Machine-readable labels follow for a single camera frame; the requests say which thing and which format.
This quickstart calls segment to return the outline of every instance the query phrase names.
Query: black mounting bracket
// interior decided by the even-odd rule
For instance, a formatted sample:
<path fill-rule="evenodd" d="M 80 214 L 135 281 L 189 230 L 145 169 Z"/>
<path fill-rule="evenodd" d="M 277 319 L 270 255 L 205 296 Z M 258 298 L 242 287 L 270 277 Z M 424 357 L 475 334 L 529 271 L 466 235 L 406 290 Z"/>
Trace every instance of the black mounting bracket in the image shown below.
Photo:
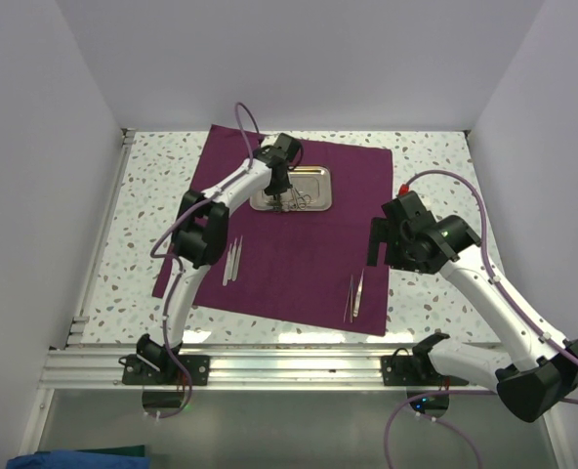
<path fill-rule="evenodd" d="M 435 332 L 415 345 L 413 354 L 406 349 L 397 349 L 392 355 L 380 358 L 380 369 L 385 386 L 439 386 L 449 378 L 450 386 L 467 386 L 468 381 L 455 376 L 443 376 L 434 369 L 428 353 L 449 335 Z"/>
<path fill-rule="evenodd" d="M 192 386 L 207 385 L 211 362 L 208 355 L 178 355 L 177 357 L 179 362 L 189 371 Z M 168 376 L 143 362 L 135 354 L 122 357 L 119 363 L 124 366 L 122 384 L 126 386 L 176 386 L 183 384 L 179 373 L 171 373 L 172 375 Z"/>
<path fill-rule="evenodd" d="M 413 369 L 413 356 L 407 355 L 387 355 L 380 357 L 380 370 L 383 374 L 383 384 L 385 386 L 440 386 L 446 378 L 449 378 L 450 386 L 467 386 L 469 381 L 455 376 L 443 376 L 438 373 L 431 373 L 424 377 L 410 371 Z"/>
<path fill-rule="evenodd" d="M 207 355 L 180 355 L 181 346 L 172 354 L 189 371 L 192 386 L 206 386 L 211 359 Z M 166 348 L 144 334 L 137 342 L 136 353 L 120 358 L 124 366 L 122 384 L 131 386 L 170 386 L 183 384 L 179 368 L 170 358 Z"/>

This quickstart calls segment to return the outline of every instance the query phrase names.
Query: white robotic arm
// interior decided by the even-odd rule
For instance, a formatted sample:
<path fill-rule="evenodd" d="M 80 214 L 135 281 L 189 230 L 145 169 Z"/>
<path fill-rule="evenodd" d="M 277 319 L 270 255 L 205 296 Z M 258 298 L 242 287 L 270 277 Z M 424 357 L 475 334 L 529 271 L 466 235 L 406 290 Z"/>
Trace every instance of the white robotic arm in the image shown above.
<path fill-rule="evenodd" d="M 393 269 L 441 274 L 458 288 L 499 337 L 502 349 L 490 350 L 436 333 L 413 348 L 412 357 L 394 356 L 395 368 L 420 380 L 455 376 L 496 392 L 524 421 L 534 421 L 578 386 L 578 366 L 552 347 L 578 359 L 578 340 L 565 336 L 543 319 L 488 259 L 484 267 L 480 239 L 457 216 L 437 221 L 414 192 L 383 205 L 387 218 L 372 220 L 368 265 L 375 265 L 381 242 L 385 263 Z M 515 300 L 539 334 L 498 290 Z"/>
<path fill-rule="evenodd" d="M 207 198 L 218 193 L 219 195 L 213 199 L 214 202 L 225 205 L 230 216 L 251 195 L 269 186 L 270 180 L 271 168 L 258 159 L 255 159 L 250 167 L 250 160 L 246 159 L 234 173 L 202 193 Z M 183 342 L 187 313 L 191 309 L 200 283 L 211 269 L 210 265 L 194 268 L 191 260 L 187 258 L 181 260 L 185 273 L 176 285 L 167 311 L 168 342 L 172 349 L 179 347 Z M 159 344 L 163 342 L 160 327 L 150 332 L 150 339 Z"/>
<path fill-rule="evenodd" d="M 185 273 L 163 317 L 167 339 L 161 328 L 152 330 L 138 342 L 135 360 L 151 366 L 163 378 L 171 372 L 168 355 L 175 355 L 166 354 L 165 348 L 177 352 L 182 345 L 186 315 L 198 287 L 226 249 L 229 216 L 260 190 L 281 194 L 290 189 L 289 164 L 299 151 L 298 141 L 280 134 L 271 145 L 259 149 L 254 160 L 246 159 L 216 186 L 185 194 L 179 210 L 179 217 L 185 219 L 172 235 L 174 253 Z M 193 210 L 202 200 L 206 200 L 204 208 Z M 192 213 L 184 216 L 187 210 Z M 412 356 L 393 356 L 398 372 L 415 381 L 427 376 L 470 381 L 496 392 L 507 408 L 525 421 L 534 421 L 578 386 L 578 367 L 547 342 L 551 338 L 578 359 L 578 340 L 568 341 L 541 318 L 494 265 L 493 277 L 489 276 L 479 237 L 464 220 L 449 216 L 437 222 L 414 192 L 399 195 L 383 205 L 383 210 L 386 218 L 372 220 L 367 264 L 376 265 L 379 245 L 385 243 L 385 263 L 392 268 L 441 274 L 470 300 L 503 345 L 503 350 L 479 348 L 439 332 L 413 347 Z M 533 325 L 544 331 L 542 337 L 520 318 L 494 281 L 499 281 Z"/>

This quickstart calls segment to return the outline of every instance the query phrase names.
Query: purple cloth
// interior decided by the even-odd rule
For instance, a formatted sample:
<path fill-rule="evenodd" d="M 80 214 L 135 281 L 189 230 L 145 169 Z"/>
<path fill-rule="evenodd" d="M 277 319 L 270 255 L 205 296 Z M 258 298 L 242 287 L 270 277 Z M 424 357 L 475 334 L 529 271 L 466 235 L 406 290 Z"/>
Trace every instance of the purple cloth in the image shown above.
<path fill-rule="evenodd" d="M 248 134 L 256 146 L 257 134 Z M 302 165 L 330 169 L 332 207 L 324 212 L 260 212 L 244 203 L 231 217 L 228 242 L 243 236 L 237 281 L 222 286 L 228 249 L 202 282 L 195 304 L 333 329 L 385 335 L 388 269 L 365 267 L 372 217 L 392 198 L 392 154 L 302 141 Z M 212 126 L 191 181 L 204 190 L 232 173 L 246 155 L 237 130 Z M 344 322 L 365 268 L 357 319 Z"/>

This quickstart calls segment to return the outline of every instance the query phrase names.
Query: scissors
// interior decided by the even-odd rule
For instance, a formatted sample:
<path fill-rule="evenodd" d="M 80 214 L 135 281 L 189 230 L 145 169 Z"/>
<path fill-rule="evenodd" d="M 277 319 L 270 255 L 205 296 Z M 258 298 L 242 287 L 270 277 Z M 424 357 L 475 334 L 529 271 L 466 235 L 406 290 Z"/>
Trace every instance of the scissors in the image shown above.
<path fill-rule="evenodd" d="M 307 193 L 302 195 L 296 190 L 296 188 L 291 188 L 291 195 L 293 197 L 293 202 L 291 200 L 286 202 L 289 210 L 306 210 L 307 206 L 312 201 L 310 195 Z"/>

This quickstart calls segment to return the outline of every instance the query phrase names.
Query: speckled tabletop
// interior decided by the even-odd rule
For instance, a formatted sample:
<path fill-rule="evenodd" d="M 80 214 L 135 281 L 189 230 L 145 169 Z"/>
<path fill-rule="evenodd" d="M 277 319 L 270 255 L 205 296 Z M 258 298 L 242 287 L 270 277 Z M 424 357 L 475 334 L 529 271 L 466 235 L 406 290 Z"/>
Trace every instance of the speckled tabletop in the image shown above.
<path fill-rule="evenodd" d="M 287 133 L 300 139 L 390 149 L 395 187 L 431 168 L 454 171 L 477 186 L 467 143 L 460 132 Z M 90 320 L 82 343 L 132 344 L 149 327 L 159 324 L 162 300 L 152 298 L 151 290 L 160 265 L 150 259 L 148 252 L 174 221 L 206 136 L 207 132 L 135 135 L 98 275 L 86 303 L 84 314 Z M 475 201 L 458 182 L 430 176 L 413 184 L 413 190 L 428 202 L 437 218 L 458 214 L 479 233 Z M 489 251 L 501 268 L 492 232 Z M 470 303 L 442 277 L 395 271 L 390 272 L 385 337 L 194 306 L 184 341 L 224 345 L 412 343 L 436 329 L 465 342 L 498 341 Z"/>

